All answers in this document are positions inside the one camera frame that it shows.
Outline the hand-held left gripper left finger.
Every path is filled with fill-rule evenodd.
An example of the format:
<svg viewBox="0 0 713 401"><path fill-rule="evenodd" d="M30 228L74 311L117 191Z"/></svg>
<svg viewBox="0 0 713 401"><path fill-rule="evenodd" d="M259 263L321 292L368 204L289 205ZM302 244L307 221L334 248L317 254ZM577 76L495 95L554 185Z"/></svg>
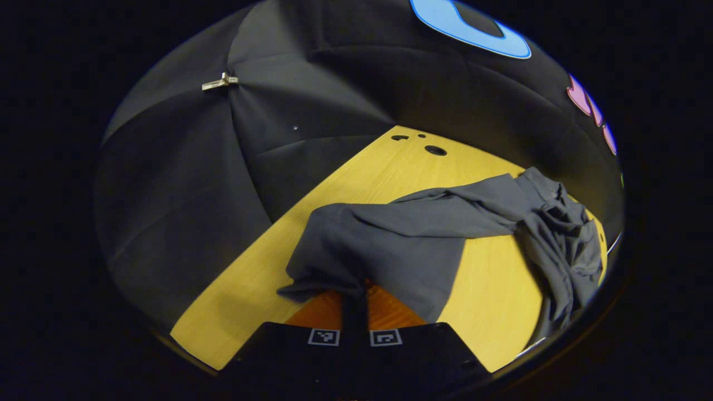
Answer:
<svg viewBox="0 0 713 401"><path fill-rule="evenodd" d="M349 297L328 290L285 322L263 322L250 335L221 379L241 393L331 393L355 334L343 331Z"/></svg>

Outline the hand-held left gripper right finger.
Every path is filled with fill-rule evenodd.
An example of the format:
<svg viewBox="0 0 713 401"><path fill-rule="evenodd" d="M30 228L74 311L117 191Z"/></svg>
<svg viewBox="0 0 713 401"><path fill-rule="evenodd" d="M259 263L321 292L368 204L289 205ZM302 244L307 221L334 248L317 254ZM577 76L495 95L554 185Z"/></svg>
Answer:
<svg viewBox="0 0 713 401"><path fill-rule="evenodd" d="M374 283L355 300L355 373L376 393L448 393L491 376L449 324L428 324Z"/></svg>

